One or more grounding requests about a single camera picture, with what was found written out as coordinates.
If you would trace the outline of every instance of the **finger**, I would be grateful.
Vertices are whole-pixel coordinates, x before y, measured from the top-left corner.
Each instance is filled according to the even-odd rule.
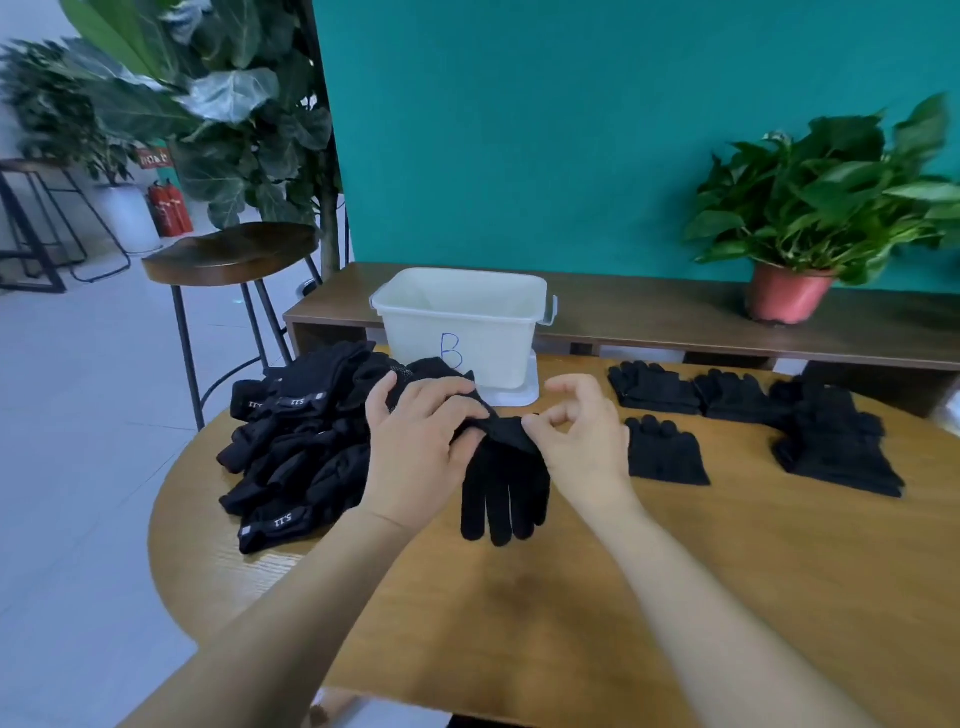
[[[464,423],[467,417],[474,420],[486,420],[490,416],[487,408],[477,400],[454,395],[440,405],[440,409],[430,418],[441,428],[447,441],[453,439],[453,433]]]
[[[591,375],[560,375],[549,378],[543,386],[548,392],[567,392],[577,398],[583,411],[596,409],[606,398],[600,382]]]
[[[396,385],[396,372],[387,372],[367,395],[367,424],[370,427],[377,427],[390,417],[390,410],[387,408],[387,395],[390,394],[394,385]]]
[[[458,483],[463,482],[467,475],[467,467],[477,448],[480,447],[485,434],[476,427],[468,427],[467,431],[458,437],[450,446],[450,468]]]
[[[540,452],[544,452],[564,437],[562,433],[553,428],[550,421],[546,419],[545,413],[543,415],[524,415],[520,423]]]
[[[427,418],[455,395],[468,395],[476,389],[469,379],[462,376],[445,376],[443,379],[427,379],[410,402],[407,413],[411,417]]]
[[[575,423],[580,418],[580,403],[576,400],[564,400],[560,404],[554,404],[546,412],[541,412],[543,417],[554,427],[564,423]]]

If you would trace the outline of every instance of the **plant stem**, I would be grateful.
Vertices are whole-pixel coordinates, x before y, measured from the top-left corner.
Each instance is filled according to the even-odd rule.
[[[324,173],[320,182],[320,275],[328,280],[340,270],[340,232],[337,225],[337,189],[333,176]]]

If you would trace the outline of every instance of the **left hand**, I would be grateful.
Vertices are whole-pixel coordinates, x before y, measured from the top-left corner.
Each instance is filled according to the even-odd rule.
[[[463,484],[483,439],[471,427],[453,440],[457,428],[468,417],[486,420],[490,414],[479,401],[461,396],[475,387],[462,376],[412,382],[390,412],[387,395],[395,385],[396,374],[389,372],[367,397],[370,474],[358,508],[417,533]]]

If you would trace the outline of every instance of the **wooden table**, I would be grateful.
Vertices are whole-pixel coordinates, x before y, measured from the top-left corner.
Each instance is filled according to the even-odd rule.
[[[610,364],[542,356],[540,374],[590,372],[612,397]],[[784,473],[766,427],[684,415],[668,417],[696,434],[713,485],[634,484],[658,522],[882,722],[958,725],[960,440],[884,404],[857,405],[883,418],[902,500]],[[236,426],[225,413],[197,435],[150,524],[156,588],[200,644],[316,543],[237,551],[237,521],[217,502],[237,477],[214,460]],[[459,501],[391,569],[329,685],[544,728],[695,724],[619,571],[559,494],[530,541],[504,548],[460,537]]]
[[[284,315],[294,346],[382,328],[370,296],[406,267],[351,263]],[[553,327],[537,327],[547,339],[960,371],[960,296],[836,288],[807,323],[770,327],[743,315],[742,283],[533,275],[560,298]]]

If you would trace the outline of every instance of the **hand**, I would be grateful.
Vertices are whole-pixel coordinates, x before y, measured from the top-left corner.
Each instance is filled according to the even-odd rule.
[[[460,397],[475,387],[462,376],[412,382],[391,413],[387,395],[395,385],[396,374],[389,372],[367,397],[370,473],[358,507],[417,533],[463,484],[484,436],[470,427],[454,441],[454,432],[467,417],[486,420],[490,413],[479,401]]]
[[[586,521],[609,508],[638,505],[627,466],[630,431],[596,378],[554,376],[544,386],[574,396],[523,418],[523,428],[540,448],[560,492]],[[573,423],[566,434],[555,429],[564,423]]]

